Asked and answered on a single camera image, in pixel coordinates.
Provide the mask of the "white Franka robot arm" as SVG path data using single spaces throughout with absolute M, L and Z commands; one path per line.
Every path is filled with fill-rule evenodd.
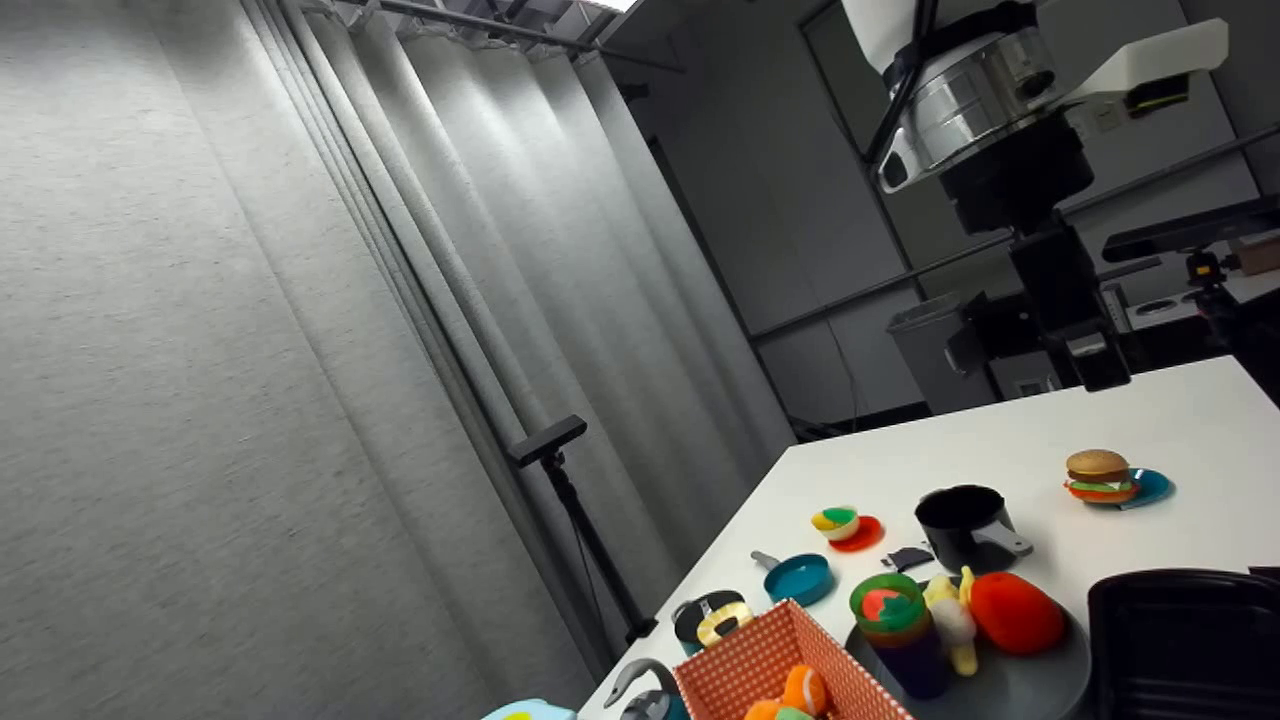
M 1094 183 L 1072 110 L 1131 121 L 1190 95 L 1229 58 L 1229 25 L 1202 21 L 1121 44 L 1077 86 L 1057 84 L 1040 0 L 841 0 L 884 86 L 865 149 L 887 194 L 936 178 L 968 233 L 1009 233 L 1040 344 L 1090 390 L 1131 378 L 1095 268 L 1059 202 Z

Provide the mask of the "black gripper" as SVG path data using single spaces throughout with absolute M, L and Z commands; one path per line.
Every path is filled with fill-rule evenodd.
M 1129 385 L 1094 256 L 1059 217 L 1059 201 L 1094 183 L 1077 126 L 1065 115 L 1028 122 L 948 169 L 942 183 L 968 233 L 1011 233 L 1011 268 L 1057 370 L 1090 390 Z

